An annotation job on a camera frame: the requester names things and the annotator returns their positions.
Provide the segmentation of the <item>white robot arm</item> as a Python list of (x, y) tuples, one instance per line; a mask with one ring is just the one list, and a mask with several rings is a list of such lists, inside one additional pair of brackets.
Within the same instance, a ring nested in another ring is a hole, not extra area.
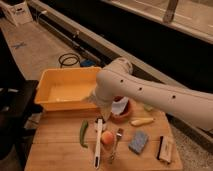
[(96, 87), (87, 99), (109, 108), (115, 97), (128, 97), (160, 109), (201, 128), (213, 130), (213, 94), (147, 81), (132, 75), (131, 62), (113, 60), (96, 75)]

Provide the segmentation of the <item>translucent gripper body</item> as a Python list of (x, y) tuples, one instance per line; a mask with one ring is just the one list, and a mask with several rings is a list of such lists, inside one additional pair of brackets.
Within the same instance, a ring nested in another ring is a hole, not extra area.
[(90, 93), (87, 97), (89, 102), (94, 103), (97, 107), (100, 108), (101, 116), (105, 121), (107, 121), (111, 115), (111, 105), (103, 102), (94, 91)]

